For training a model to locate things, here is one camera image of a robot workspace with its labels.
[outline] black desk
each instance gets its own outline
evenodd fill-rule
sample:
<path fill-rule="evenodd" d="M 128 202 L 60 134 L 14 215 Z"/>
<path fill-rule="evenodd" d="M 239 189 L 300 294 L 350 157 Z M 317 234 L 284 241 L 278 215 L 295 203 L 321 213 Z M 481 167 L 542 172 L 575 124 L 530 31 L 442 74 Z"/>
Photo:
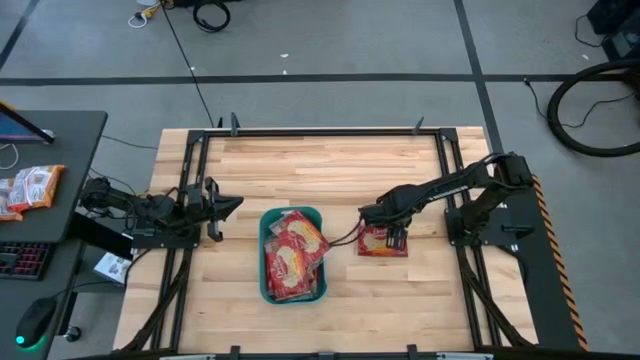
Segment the black desk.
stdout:
<path fill-rule="evenodd" d="M 56 140 L 53 145 L 17 145 L 20 161 L 13 169 L 0 171 L 0 178 L 13 177 L 20 169 L 35 165 L 63 164 L 67 169 L 58 182 L 53 206 L 25 212 L 22 222 L 0 223 L 0 240 L 64 241 L 57 245 L 42 281 L 0 279 L 3 305 L 0 349 L 2 358 L 6 359 L 46 359 L 67 307 L 69 292 L 57 297 L 53 321 L 38 346 L 29 351 L 19 348 L 15 343 L 15 329 L 35 299 L 51 296 L 75 279 L 84 244 L 77 238 L 65 238 L 107 114 L 100 111 L 21 111 L 20 114 L 41 128 L 55 132 Z"/>

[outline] computer mouse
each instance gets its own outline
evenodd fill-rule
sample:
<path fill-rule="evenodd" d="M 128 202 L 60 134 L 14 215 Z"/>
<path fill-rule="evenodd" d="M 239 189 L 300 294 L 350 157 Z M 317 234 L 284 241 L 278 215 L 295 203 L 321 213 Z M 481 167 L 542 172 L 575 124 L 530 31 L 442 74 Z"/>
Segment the computer mouse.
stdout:
<path fill-rule="evenodd" d="M 28 348 L 37 344 L 47 330 L 55 311 L 56 300 L 54 298 L 40 298 L 34 301 L 22 315 L 16 328 L 18 346 Z"/>

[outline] green light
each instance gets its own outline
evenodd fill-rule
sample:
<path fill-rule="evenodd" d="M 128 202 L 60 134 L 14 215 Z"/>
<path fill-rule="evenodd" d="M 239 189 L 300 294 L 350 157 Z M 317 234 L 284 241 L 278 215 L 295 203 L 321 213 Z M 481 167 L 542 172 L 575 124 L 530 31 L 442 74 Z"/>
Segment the green light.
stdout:
<path fill-rule="evenodd" d="M 35 352 L 38 351 L 40 349 L 40 347 L 42 347 L 42 345 L 44 345 L 47 342 L 47 335 L 43 335 L 40 340 L 38 340 L 37 343 L 35 343 L 34 345 L 29 346 L 28 348 L 21 348 L 20 351 L 22 352 Z"/>

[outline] keyboard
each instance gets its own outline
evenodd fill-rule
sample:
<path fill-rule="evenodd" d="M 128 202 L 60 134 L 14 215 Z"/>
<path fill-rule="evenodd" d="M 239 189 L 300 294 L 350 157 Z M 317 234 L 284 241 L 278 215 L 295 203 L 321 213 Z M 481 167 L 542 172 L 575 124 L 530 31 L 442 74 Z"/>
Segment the keyboard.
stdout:
<path fill-rule="evenodd" d="M 0 241 L 0 279 L 40 280 L 55 244 Z"/>

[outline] floor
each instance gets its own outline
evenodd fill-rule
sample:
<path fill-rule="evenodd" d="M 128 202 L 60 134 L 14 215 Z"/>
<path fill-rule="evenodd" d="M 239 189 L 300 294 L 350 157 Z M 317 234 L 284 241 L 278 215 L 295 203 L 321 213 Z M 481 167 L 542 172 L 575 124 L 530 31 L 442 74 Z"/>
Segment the floor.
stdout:
<path fill-rule="evenodd" d="M 231 25 L 219 34 L 199 31 L 185 9 L 168 15 L 213 119 L 233 111 L 245 127 L 375 126 L 424 116 L 424 125 L 484 126 L 494 149 L 525 155 L 542 179 L 591 349 L 640 353 L 638 155 L 596 159 L 563 148 L 521 82 L 607 60 L 573 38 L 575 19 L 594 2 L 243 0 L 229 4 Z M 134 0 L 0 0 L 0 99 L 20 109 L 105 110 L 105 134 L 145 145 L 163 128 L 210 126 L 164 15 L 127 26 L 139 9 Z M 558 84 L 533 83 L 543 108 Z M 580 84 L 560 114 L 578 123 L 593 102 L 627 93 L 618 83 Z M 598 107 L 575 136 L 636 141 L 639 110 L 632 99 Z M 154 158 L 103 140 L 93 167 L 142 191 Z M 84 337 L 56 341 L 50 358 L 110 350 L 118 317 L 102 309 L 121 302 L 81 295 L 72 321 Z"/>

